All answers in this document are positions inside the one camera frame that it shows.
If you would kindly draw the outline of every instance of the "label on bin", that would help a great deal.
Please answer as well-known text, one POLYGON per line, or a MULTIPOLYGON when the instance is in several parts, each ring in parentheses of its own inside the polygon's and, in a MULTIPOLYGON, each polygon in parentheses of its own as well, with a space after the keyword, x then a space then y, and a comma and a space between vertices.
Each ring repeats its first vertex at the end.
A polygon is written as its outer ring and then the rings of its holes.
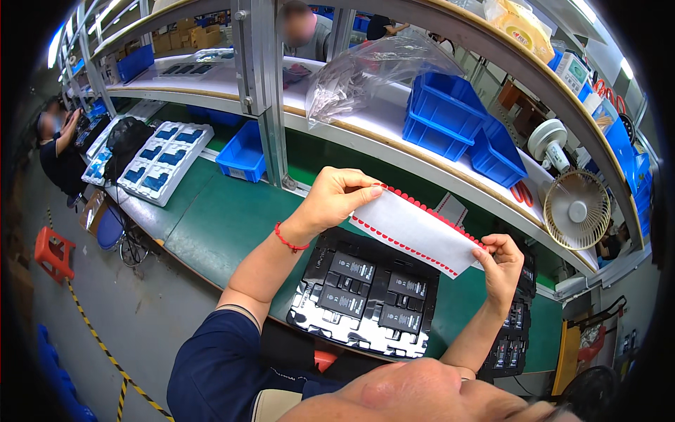
POLYGON ((233 178, 246 180, 246 174, 244 173, 244 170, 233 169, 232 167, 228 167, 227 169, 229 170, 229 175, 233 178))

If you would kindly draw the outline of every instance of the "red string bracelet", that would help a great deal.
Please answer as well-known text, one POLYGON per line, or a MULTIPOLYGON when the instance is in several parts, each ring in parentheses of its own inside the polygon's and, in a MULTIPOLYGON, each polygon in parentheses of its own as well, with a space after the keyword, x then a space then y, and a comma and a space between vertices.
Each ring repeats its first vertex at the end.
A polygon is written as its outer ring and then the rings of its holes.
POLYGON ((279 233, 279 224, 281 224, 281 222, 277 221, 277 225, 274 226, 274 234, 276 234, 277 237, 281 240, 281 243, 283 243, 284 245, 287 245, 289 248, 291 248, 293 253, 298 253, 299 250, 305 250, 309 247, 309 243, 304 245, 304 246, 295 246, 293 244, 290 244, 290 243, 286 242, 284 240, 284 238, 281 237, 281 233, 279 233))

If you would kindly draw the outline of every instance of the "gray shirt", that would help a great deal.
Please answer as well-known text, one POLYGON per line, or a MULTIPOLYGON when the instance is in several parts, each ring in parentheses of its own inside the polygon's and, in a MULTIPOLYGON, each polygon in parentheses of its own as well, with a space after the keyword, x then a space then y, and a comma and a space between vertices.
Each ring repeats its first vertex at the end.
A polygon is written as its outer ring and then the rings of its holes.
POLYGON ((328 36, 331 34, 333 21, 325 16, 316 15, 317 25, 309 43, 296 49, 283 45, 283 54, 303 59, 326 61, 328 56, 328 36))

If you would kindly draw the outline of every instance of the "beige desk fan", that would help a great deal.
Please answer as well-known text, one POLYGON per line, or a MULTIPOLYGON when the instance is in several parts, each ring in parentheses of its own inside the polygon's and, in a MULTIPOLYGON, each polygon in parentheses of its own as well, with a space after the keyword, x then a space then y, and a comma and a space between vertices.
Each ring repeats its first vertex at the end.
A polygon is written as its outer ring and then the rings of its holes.
POLYGON ((558 176, 544 200, 544 224, 570 250, 598 243, 610 223, 610 198, 595 175, 573 170, 558 176))

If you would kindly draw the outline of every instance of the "white paper sheet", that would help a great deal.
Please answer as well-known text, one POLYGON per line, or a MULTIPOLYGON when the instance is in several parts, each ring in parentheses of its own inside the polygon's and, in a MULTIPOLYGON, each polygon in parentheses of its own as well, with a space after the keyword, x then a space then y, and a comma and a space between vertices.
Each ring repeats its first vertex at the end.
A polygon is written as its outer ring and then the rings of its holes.
POLYGON ((473 238, 467 238, 402 195, 385 190, 378 199, 357 208, 350 223, 453 279, 476 261, 471 250, 479 245, 473 238))

